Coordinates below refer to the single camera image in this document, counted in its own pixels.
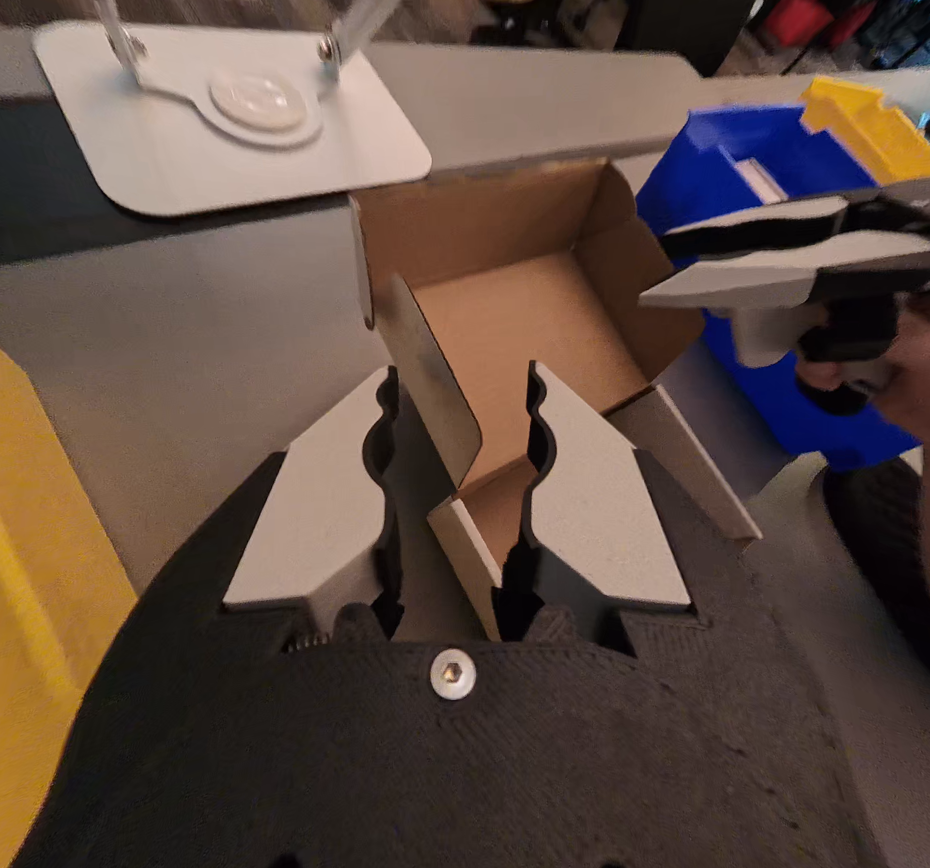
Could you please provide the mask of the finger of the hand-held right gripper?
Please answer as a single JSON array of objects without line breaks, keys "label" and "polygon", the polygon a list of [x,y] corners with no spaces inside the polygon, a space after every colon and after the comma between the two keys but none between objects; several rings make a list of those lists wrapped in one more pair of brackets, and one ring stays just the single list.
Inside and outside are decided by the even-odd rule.
[{"label": "finger of the hand-held right gripper", "polygon": [[837,196],[765,204],[670,229],[661,246],[674,261],[806,248],[838,234],[849,208]]},{"label": "finger of the hand-held right gripper", "polygon": [[658,308],[792,308],[807,303],[820,274],[906,274],[928,270],[928,239],[859,231],[813,246],[765,249],[697,261],[640,294]]}]

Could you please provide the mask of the white metal plate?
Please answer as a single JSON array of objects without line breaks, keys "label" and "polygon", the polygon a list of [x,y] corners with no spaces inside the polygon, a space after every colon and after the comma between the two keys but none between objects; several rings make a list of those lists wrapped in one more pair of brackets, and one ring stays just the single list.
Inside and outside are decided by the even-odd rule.
[{"label": "white metal plate", "polygon": [[[105,29],[57,22],[32,47],[103,193],[156,217],[256,206],[423,179],[425,142],[363,54],[333,83],[319,34],[129,25],[144,46],[143,89],[118,63]],[[295,130],[258,132],[217,109],[211,84],[282,78],[307,115]]]}]

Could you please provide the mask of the red bag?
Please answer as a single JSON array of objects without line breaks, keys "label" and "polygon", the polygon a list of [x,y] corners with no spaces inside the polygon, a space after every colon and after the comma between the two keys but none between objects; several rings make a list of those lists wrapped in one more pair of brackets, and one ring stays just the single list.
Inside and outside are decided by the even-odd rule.
[{"label": "red bag", "polygon": [[780,0],[761,24],[781,48],[833,50],[850,40],[873,14],[878,0]]}]

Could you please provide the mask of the blue plastic bin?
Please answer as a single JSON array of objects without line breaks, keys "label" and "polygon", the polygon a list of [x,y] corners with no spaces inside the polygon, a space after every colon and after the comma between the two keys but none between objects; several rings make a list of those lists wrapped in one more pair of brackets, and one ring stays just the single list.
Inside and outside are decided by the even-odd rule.
[{"label": "blue plastic bin", "polygon": [[[690,111],[636,197],[652,233],[661,242],[670,229],[763,206],[735,169],[747,157],[757,158],[770,171],[788,194],[787,201],[879,188],[831,132],[808,129],[804,111],[801,105]],[[672,263],[678,273],[710,259]],[[835,366],[797,361],[794,353],[760,370],[741,365],[735,356],[732,309],[697,308],[705,316],[704,340],[710,351],[788,453],[819,452],[832,468],[848,471],[917,447],[916,439],[884,420],[872,402],[853,416],[832,416],[799,392],[799,376],[810,378],[815,389],[836,387]]]}]

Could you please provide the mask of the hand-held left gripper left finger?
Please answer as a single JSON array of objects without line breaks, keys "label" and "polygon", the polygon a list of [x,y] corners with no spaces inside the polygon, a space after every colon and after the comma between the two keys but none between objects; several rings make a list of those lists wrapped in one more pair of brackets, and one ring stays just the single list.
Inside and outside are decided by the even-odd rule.
[{"label": "hand-held left gripper left finger", "polygon": [[399,413],[395,366],[374,371],[287,447],[223,597],[226,610],[292,608],[331,636],[363,604],[391,639],[403,618],[396,505],[385,474]]}]

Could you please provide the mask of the person's right hand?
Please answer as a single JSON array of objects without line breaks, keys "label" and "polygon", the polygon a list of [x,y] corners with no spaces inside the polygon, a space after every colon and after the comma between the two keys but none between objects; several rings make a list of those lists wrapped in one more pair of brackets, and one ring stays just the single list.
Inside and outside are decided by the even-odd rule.
[{"label": "person's right hand", "polygon": [[900,307],[898,332],[883,360],[889,381],[871,398],[883,419],[929,442],[929,294],[911,295]]}]

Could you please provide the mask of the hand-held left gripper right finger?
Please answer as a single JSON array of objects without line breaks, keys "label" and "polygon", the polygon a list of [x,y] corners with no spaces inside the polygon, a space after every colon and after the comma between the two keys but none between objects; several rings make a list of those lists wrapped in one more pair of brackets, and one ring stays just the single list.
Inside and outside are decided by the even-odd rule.
[{"label": "hand-held left gripper right finger", "polygon": [[589,642],[627,642],[620,614],[692,615],[647,485],[655,461],[540,361],[527,375],[527,457],[518,537],[493,609],[503,641],[527,638],[544,606]]}]

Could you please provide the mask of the black cushion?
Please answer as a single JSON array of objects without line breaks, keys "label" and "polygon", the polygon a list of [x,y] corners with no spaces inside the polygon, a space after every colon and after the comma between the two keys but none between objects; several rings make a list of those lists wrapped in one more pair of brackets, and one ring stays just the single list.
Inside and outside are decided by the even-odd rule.
[{"label": "black cushion", "polygon": [[822,481],[825,508],[843,547],[914,654],[928,666],[922,492],[921,476],[901,458],[847,472],[828,469]]}]

